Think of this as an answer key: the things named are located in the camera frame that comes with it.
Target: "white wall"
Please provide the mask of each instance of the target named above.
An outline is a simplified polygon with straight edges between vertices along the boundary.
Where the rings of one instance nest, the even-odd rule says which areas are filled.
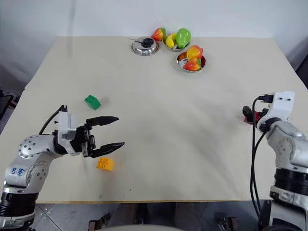
[[[0,3],[0,65],[22,85],[33,77],[55,36],[141,36],[150,35],[161,26],[170,31],[186,27],[193,36],[275,37],[294,68],[308,53],[307,0],[0,0]],[[70,16],[75,18],[72,30]]]

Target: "yellow lego brick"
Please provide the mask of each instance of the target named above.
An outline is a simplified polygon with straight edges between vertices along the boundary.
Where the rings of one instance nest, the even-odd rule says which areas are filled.
[[[98,160],[98,163],[97,163],[97,168],[99,169],[102,169],[102,170],[108,170],[108,171],[111,171],[114,169],[114,161],[110,158],[106,158],[106,157],[101,157],[99,160]]]

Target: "metal bowl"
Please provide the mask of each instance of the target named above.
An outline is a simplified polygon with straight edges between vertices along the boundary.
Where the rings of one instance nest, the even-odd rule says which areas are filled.
[[[169,50],[169,51],[174,51],[174,52],[180,52],[180,51],[183,51],[186,47],[189,46],[190,43],[188,43],[184,48],[178,48],[177,45],[175,45],[173,48],[170,48],[169,46],[166,45],[166,38],[171,35],[171,34],[167,34],[165,36],[165,38],[163,39],[162,43],[163,45]]]
[[[149,48],[145,48],[141,45],[141,43],[139,43],[139,42],[142,42],[146,38],[149,38],[149,37],[141,37],[141,38],[136,39],[135,42],[133,42],[133,44],[131,45],[131,49],[134,53],[141,55],[141,56],[149,56],[149,55],[155,54],[158,51],[159,45],[154,39],[153,39],[154,43]]]
[[[206,63],[205,57],[202,55],[202,57],[201,57],[201,67],[202,67],[202,69],[201,69],[201,70],[198,70],[198,71],[189,71],[189,70],[186,70],[186,69],[183,68],[184,65],[185,65],[185,63],[186,63],[187,61],[188,61],[188,58],[187,58],[187,51],[185,51],[185,52],[183,52],[183,53],[181,53],[181,54],[179,54],[179,55],[177,56],[177,64],[178,64],[178,67],[179,67],[181,70],[186,71],[186,72],[188,72],[188,73],[194,73],[194,72],[202,71],[203,68],[204,68],[204,66],[205,66],[205,63]]]

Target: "lid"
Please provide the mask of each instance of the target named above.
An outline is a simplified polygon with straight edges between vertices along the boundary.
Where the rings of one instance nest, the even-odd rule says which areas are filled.
[[[154,39],[150,37],[141,37],[133,42],[131,49],[138,55],[149,56],[155,54],[158,51],[159,45]]]

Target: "robotic arm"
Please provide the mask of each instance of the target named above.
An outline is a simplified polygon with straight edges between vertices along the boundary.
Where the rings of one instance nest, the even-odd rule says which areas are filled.
[[[42,130],[58,113],[58,130],[42,135]],[[107,144],[95,149],[91,135],[92,126],[102,126],[117,121],[113,116],[87,119],[80,127],[75,118],[62,105],[44,125],[39,135],[25,138],[19,145],[18,155],[5,171],[5,182],[0,204],[0,229],[28,230],[33,223],[35,201],[43,187],[53,159],[82,153],[96,158],[109,154],[124,145],[123,142]]]
[[[275,184],[270,188],[273,201],[263,204],[260,217],[268,230],[308,231],[308,140],[287,122],[294,96],[290,91],[260,96],[269,109],[255,113],[257,129],[266,133],[276,153]],[[250,122],[253,111],[244,107],[243,113]]]

